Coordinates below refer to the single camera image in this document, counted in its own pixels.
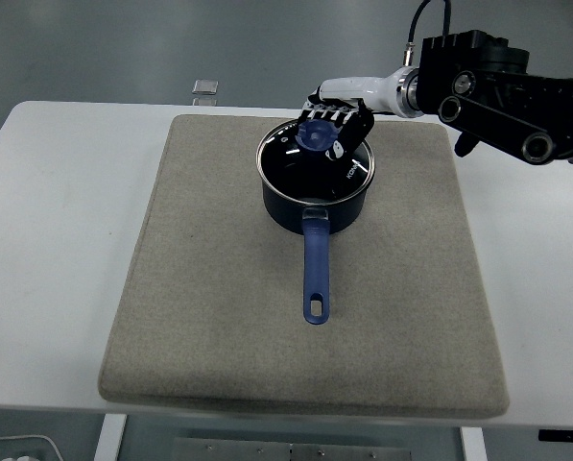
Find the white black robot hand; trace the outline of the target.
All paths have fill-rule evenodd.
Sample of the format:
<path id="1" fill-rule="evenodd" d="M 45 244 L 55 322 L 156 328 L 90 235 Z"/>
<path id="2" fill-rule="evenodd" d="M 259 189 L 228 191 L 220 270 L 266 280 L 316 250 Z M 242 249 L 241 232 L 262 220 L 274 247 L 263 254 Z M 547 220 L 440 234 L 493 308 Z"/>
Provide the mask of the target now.
<path id="1" fill-rule="evenodd" d="M 419 116 L 417 81 L 418 71 L 406 66 L 385 78 L 347 77 L 323 82 L 301 108 L 296 128 L 298 146 L 331 161 L 351 156 L 370 133 L 376 114 Z"/>

